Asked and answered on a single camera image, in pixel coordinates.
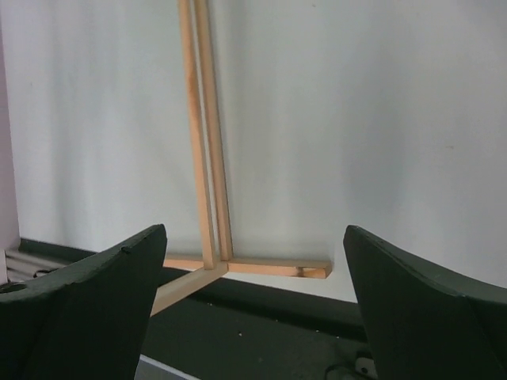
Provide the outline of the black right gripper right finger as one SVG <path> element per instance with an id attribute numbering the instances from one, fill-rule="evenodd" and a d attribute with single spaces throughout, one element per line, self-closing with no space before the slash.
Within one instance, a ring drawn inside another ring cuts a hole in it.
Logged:
<path id="1" fill-rule="evenodd" d="M 504 379 L 506 289 L 408 253 L 359 226 L 343 239 L 381 379 Z"/>

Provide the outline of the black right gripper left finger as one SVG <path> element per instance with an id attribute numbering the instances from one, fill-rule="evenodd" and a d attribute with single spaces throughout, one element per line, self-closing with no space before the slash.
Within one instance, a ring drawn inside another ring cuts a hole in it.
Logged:
<path id="1" fill-rule="evenodd" d="M 3 379 L 132 379 L 166 229 L 153 225 L 41 277 L 1 287 Z"/>

